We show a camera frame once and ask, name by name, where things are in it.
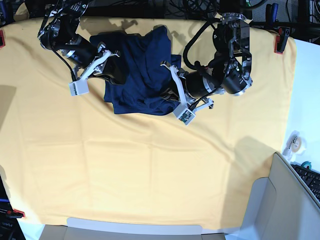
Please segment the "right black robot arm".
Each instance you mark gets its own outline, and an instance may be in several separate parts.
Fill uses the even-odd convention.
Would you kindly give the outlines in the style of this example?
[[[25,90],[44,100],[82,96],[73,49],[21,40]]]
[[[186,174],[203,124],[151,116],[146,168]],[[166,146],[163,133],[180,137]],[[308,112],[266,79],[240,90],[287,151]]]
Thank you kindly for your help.
[[[40,45],[66,64],[73,84],[100,78],[112,85],[124,85],[126,77],[115,60],[121,53],[107,49],[102,41],[95,46],[76,33],[88,5],[88,0],[59,0],[47,4],[37,35]]]

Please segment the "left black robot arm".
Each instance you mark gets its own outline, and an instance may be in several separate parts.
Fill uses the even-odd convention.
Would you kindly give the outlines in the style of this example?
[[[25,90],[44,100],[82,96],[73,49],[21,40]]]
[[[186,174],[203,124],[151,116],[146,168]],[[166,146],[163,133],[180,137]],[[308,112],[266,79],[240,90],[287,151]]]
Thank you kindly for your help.
[[[190,48],[200,35],[213,24],[207,21],[185,46],[182,58],[191,69],[182,68],[163,61],[161,65],[173,69],[171,81],[161,94],[166,101],[177,101],[195,110],[199,102],[208,103],[209,97],[228,93],[242,95],[252,86],[252,54],[250,53],[250,26],[242,13],[224,12],[212,34],[216,49],[214,58],[202,65],[199,61],[191,63],[188,59]]]

